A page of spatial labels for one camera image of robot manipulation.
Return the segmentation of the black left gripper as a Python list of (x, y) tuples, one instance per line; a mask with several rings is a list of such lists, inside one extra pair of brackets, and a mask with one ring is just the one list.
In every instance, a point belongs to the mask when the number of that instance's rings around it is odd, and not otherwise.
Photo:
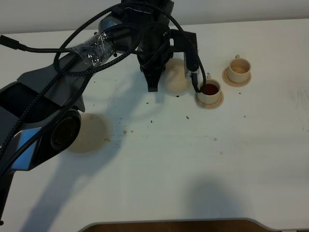
[(152, 22), (142, 27), (142, 39), (137, 55), (140, 70), (144, 74), (149, 92), (157, 92), (162, 72), (169, 60), (170, 28), (161, 22)]

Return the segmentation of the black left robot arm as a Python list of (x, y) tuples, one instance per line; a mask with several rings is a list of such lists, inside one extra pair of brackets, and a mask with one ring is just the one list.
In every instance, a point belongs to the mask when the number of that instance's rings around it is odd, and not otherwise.
[(0, 91), (0, 206), (16, 171), (29, 171), (67, 149), (81, 128), (82, 94), (90, 79), (136, 54), (148, 88), (157, 90), (169, 59), (170, 0), (123, 0), (93, 17), (98, 31), (69, 47), (31, 48), (7, 36), (14, 50), (54, 53), (53, 64), (26, 72)]

